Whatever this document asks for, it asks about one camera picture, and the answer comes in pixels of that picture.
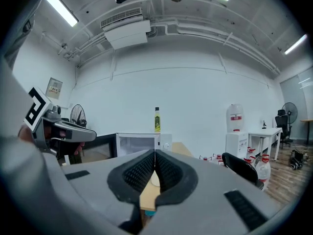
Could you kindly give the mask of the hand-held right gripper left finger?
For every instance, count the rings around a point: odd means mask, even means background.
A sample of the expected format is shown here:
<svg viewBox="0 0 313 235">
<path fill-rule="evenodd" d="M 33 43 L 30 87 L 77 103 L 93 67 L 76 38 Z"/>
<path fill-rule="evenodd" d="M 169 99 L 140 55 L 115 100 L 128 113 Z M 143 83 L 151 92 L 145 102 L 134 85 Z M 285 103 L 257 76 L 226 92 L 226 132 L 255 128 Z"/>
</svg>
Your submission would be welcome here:
<svg viewBox="0 0 313 235">
<path fill-rule="evenodd" d="M 118 228 L 139 233 L 140 195 L 155 167 L 154 149 L 86 164 L 68 165 L 69 183 L 93 210 Z"/>
</svg>

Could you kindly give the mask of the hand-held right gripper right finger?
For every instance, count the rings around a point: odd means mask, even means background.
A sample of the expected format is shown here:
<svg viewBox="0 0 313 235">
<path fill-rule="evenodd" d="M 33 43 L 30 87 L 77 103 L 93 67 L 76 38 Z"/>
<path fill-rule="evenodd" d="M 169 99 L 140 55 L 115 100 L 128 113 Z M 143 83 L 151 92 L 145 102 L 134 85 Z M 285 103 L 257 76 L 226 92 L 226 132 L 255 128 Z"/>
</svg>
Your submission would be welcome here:
<svg viewBox="0 0 313 235">
<path fill-rule="evenodd" d="M 230 169 L 156 152 L 161 193 L 146 235 L 280 235 L 287 214 Z"/>
</svg>

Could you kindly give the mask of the white microwave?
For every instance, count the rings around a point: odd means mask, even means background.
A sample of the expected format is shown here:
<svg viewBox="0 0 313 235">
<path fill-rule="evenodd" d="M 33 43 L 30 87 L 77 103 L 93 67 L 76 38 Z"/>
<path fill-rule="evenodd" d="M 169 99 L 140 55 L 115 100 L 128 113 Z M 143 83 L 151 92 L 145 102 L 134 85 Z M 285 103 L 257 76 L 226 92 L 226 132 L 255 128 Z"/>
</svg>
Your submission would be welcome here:
<svg viewBox="0 0 313 235">
<path fill-rule="evenodd" d="M 83 163 L 89 163 L 149 149 L 171 151 L 172 135 L 162 133 L 115 133 L 98 136 L 95 140 L 85 143 L 81 159 Z"/>
</svg>

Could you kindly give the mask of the person's left forearm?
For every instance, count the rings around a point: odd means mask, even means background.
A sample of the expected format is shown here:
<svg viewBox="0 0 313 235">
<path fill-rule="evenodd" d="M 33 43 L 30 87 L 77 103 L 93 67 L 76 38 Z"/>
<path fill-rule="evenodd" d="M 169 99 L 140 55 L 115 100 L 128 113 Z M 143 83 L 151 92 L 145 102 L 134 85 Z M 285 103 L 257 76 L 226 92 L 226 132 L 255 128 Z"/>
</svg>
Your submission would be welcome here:
<svg viewBox="0 0 313 235">
<path fill-rule="evenodd" d="M 33 143 L 32 131 L 31 129 L 23 124 L 19 130 L 18 137 L 26 142 Z"/>
</svg>

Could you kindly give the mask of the person's left hand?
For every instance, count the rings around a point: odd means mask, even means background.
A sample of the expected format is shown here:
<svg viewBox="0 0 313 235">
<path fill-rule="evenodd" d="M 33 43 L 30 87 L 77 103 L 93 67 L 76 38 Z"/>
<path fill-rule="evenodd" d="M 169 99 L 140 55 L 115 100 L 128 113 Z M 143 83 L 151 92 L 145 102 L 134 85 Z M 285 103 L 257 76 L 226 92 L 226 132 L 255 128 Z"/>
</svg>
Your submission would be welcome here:
<svg viewBox="0 0 313 235">
<path fill-rule="evenodd" d="M 75 148 L 73 154 L 74 154 L 74 155 L 79 155 L 79 153 L 82 152 L 82 149 L 83 149 L 84 146 L 85 146 L 85 143 L 84 143 L 84 142 L 80 142 L 80 143 L 76 142 L 76 143 L 73 143 L 73 147 Z"/>
</svg>

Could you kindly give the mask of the black folding chair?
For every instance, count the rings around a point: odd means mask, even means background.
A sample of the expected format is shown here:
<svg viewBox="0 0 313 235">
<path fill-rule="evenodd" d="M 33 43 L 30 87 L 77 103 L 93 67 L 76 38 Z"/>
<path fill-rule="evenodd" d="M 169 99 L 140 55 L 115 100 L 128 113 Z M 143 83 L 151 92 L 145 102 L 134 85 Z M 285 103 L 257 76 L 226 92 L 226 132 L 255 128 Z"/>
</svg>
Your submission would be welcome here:
<svg viewBox="0 0 313 235">
<path fill-rule="evenodd" d="M 257 171 L 251 164 L 227 152 L 222 154 L 222 160 L 225 167 L 253 183 L 260 190 L 264 189 L 264 183 L 259 180 Z"/>
</svg>

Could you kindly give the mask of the white water dispenser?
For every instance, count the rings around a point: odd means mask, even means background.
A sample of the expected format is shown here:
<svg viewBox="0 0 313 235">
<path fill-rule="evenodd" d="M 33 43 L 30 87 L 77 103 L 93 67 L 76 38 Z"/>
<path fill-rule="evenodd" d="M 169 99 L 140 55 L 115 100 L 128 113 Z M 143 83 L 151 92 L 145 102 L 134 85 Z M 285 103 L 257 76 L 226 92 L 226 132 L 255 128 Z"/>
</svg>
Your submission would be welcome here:
<svg viewBox="0 0 313 235">
<path fill-rule="evenodd" d="M 231 132 L 226 134 L 225 152 L 243 159 L 247 155 L 247 149 L 247 132 Z"/>
</svg>

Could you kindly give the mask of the yellow oil bottle black cap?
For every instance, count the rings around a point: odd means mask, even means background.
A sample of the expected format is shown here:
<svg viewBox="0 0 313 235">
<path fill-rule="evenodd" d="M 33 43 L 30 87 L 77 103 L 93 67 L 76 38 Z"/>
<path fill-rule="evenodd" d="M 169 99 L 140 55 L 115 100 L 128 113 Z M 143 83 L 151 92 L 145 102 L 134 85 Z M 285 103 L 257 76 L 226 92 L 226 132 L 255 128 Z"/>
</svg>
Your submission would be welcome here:
<svg viewBox="0 0 313 235">
<path fill-rule="evenodd" d="M 160 133 L 160 113 L 159 108 L 155 107 L 155 117 L 154 117 L 154 130 L 155 133 Z"/>
</svg>

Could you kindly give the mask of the white dispenser barrel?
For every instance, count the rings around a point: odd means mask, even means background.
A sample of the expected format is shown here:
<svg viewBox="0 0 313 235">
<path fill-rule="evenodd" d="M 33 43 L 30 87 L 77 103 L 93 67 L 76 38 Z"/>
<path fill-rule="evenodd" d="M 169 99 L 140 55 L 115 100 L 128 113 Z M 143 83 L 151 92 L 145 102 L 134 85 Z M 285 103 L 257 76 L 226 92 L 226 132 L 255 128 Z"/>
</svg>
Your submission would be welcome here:
<svg viewBox="0 0 313 235">
<path fill-rule="evenodd" d="M 241 104 L 231 104 L 226 111 L 227 132 L 244 130 L 244 111 Z"/>
</svg>

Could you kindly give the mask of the white desk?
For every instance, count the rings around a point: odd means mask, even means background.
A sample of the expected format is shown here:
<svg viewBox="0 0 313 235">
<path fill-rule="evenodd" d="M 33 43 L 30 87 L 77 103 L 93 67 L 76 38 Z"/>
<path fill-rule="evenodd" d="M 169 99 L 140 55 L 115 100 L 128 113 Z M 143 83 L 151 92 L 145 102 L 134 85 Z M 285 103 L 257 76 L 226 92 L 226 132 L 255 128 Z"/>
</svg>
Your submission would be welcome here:
<svg viewBox="0 0 313 235">
<path fill-rule="evenodd" d="M 263 154 L 263 141 L 268 138 L 268 148 L 267 148 L 267 154 L 270 156 L 271 153 L 271 147 L 274 143 L 273 139 L 276 138 L 277 145 L 276 145 L 276 151 L 274 155 L 274 160 L 277 161 L 278 153 L 279 153 L 279 147 L 280 147 L 280 140 L 281 140 L 281 134 L 282 134 L 282 128 L 281 127 L 275 127 L 275 128 L 266 128 L 266 129 L 256 129 L 248 132 L 248 144 L 250 147 L 252 147 L 252 137 L 258 137 L 261 139 L 259 146 L 256 148 L 256 155 Z"/>
</svg>

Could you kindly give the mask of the black floor equipment bundle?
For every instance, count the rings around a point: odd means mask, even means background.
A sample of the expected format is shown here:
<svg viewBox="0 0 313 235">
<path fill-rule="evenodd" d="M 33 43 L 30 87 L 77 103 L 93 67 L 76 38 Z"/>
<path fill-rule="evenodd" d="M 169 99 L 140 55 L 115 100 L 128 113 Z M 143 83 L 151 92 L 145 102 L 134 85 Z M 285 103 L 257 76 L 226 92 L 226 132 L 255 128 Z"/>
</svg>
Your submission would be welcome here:
<svg viewBox="0 0 313 235">
<path fill-rule="evenodd" d="M 301 169 L 304 163 L 304 154 L 298 150 L 291 151 L 290 166 L 293 170 Z"/>
</svg>

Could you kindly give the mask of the black office chair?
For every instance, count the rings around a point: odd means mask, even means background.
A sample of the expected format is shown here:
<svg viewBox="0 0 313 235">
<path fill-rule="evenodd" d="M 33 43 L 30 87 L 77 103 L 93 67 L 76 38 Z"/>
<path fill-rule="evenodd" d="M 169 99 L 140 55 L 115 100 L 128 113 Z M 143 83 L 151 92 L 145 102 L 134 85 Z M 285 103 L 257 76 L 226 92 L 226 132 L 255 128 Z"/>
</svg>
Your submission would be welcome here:
<svg viewBox="0 0 313 235">
<path fill-rule="evenodd" d="M 288 129 L 288 126 L 289 126 L 288 120 L 289 118 L 288 118 L 288 115 L 286 114 L 286 111 L 283 109 L 278 110 L 277 116 L 275 117 L 275 122 L 276 122 L 276 127 L 282 129 L 280 142 L 282 146 L 283 144 L 286 144 L 289 147 L 291 147 L 291 143 L 293 142 L 293 140 L 289 138 L 291 131 Z"/>
</svg>

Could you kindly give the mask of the person's grey shirt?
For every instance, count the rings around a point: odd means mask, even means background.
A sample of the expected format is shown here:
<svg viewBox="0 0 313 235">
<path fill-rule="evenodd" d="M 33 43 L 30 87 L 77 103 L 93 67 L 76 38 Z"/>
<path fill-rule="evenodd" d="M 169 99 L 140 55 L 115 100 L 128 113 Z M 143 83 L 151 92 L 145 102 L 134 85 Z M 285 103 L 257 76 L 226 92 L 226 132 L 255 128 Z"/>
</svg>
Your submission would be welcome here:
<svg viewBox="0 0 313 235">
<path fill-rule="evenodd" d="M 9 27 L 0 37 L 0 146 L 6 142 L 22 143 L 19 132 L 34 104 L 28 94 L 32 87 L 46 91 L 51 78 L 62 82 L 59 99 L 53 104 L 65 106 L 74 84 L 75 67 L 46 42 L 40 42 L 39 19 L 46 8 L 44 0 L 0 0 L 6 3 Z"/>
</svg>

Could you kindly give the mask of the white ceiling pipes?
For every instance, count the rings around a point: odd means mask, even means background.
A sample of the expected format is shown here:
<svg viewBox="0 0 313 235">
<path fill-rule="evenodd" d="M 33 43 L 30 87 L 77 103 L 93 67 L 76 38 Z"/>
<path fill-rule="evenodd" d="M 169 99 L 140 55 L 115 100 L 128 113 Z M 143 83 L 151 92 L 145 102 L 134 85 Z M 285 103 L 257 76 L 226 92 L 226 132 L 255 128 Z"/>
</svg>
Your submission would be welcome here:
<svg viewBox="0 0 313 235">
<path fill-rule="evenodd" d="M 150 22 L 151 23 L 151 31 L 147 33 L 147 37 L 150 34 L 156 34 L 159 28 L 164 29 L 164 34 L 167 36 L 171 35 L 184 35 L 191 37 L 198 37 L 202 39 L 207 39 L 213 42 L 220 43 L 224 46 L 233 48 L 253 60 L 257 61 L 267 69 L 269 69 L 272 73 L 279 75 L 279 68 L 269 59 L 267 58 L 261 51 L 254 48 L 252 45 L 247 42 L 239 39 L 234 36 L 232 33 L 226 33 L 221 30 L 214 29 L 212 27 L 192 24 L 192 23 L 183 23 L 176 19 L 172 19 L 169 21 L 158 21 L 158 22 Z M 65 59 L 70 60 L 74 58 L 79 53 L 83 54 L 93 48 L 96 45 L 99 45 L 103 42 L 108 42 L 104 36 L 104 32 L 97 34 L 96 36 L 89 39 L 87 42 L 82 44 L 80 47 L 77 47 L 74 51 L 68 52 L 64 54 Z"/>
</svg>

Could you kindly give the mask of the grey electrical wall panel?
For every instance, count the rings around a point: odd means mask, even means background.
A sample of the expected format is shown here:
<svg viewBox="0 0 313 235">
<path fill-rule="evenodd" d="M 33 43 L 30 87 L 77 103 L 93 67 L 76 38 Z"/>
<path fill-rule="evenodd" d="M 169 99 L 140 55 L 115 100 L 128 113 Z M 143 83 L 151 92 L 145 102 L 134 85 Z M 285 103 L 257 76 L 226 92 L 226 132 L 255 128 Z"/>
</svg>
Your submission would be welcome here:
<svg viewBox="0 0 313 235">
<path fill-rule="evenodd" d="M 45 95 L 49 98 L 58 100 L 61 94 L 63 83 L 57 79 L 50 78 Z"/>
</svg>

